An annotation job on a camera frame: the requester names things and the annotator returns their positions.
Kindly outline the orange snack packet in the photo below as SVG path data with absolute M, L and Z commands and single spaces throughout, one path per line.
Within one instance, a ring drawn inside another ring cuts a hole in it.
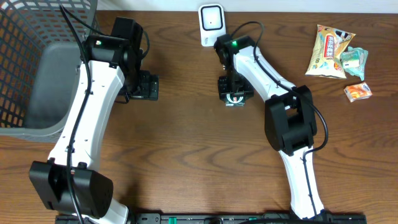
M 346 94 L 347 98 L 351 103 L 356 100 L 363 100 L 370 98 L 373 95 L 370 87 L 366 82 L 347 86 L 344 89 L 344 93 Z

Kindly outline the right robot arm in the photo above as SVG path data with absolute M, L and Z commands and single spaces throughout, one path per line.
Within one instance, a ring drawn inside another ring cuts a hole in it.
M 248 36 L 219 36 L 214 49 L 227 72 L 218 79 L 220 100 L 228 106 L 242 106 L 254 93 L 260 95 L 266 138 L 287 172 L 291 209 L 299 219 L 315 218 L 324 206 L 312 163 L 317 124 L 311 91 L 284 79 Z

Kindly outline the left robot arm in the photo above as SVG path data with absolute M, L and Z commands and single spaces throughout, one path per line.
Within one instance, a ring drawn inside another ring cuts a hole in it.
M 141 65 L 147 37 L 135 20 L 117 17 L 110 35 L 79 44 L 79 84 L 64 129 L 45 162 L 35 161 L 29 179 L 45 208 L 73 223 L 129 223 L 127 206 L 113 197 L 113 181 L 100 174 L 101 143 L 118 96 L 157 100 L 159 78 Z

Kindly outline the green Zam-Buk ointment box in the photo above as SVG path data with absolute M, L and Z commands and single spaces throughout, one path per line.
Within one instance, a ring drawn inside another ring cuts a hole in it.
M 229 107 L 241 107 L 245 105 L 245 99 L 243 96 L 233 96 L 232 94 L 227 94 L 225 105 Z

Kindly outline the teal white tissue packet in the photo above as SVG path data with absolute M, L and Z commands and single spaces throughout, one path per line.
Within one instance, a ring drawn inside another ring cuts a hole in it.
M 346 52 L 341 54 L 343 68 L 352 76 L 365 79 L 365 64 L 368 59 L 368 51 L 360 47 L 348 47 Z

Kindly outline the cream snack bag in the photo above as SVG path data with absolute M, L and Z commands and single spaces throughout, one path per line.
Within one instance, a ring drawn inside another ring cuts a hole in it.
M 355 33 L 317 25 L 317 36 L 306 76 L 346 79 L 341 54 L 356 36 Z

